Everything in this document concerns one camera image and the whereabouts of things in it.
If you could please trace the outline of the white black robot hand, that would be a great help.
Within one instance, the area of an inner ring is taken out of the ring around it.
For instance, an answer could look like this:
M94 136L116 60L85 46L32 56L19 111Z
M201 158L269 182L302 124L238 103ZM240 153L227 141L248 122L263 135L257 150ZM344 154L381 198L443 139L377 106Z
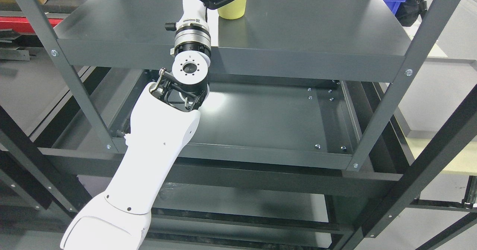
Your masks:
M190 23L198 23L205 30L209 30L206 21L207 10L216 10L235 0L182 0L183 15L177 22L165 24L167 31L178 31Z

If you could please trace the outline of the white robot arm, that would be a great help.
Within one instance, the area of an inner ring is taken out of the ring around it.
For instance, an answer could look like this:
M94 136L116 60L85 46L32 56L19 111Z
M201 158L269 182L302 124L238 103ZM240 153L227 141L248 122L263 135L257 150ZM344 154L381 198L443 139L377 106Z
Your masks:
M106 190L68 226L63 250L137 250L157 194L197 130L198 108L209 92L209 28L197 19L165 27L176 31L172 71L161 69L157 82L143 89L125 135L126 153Z

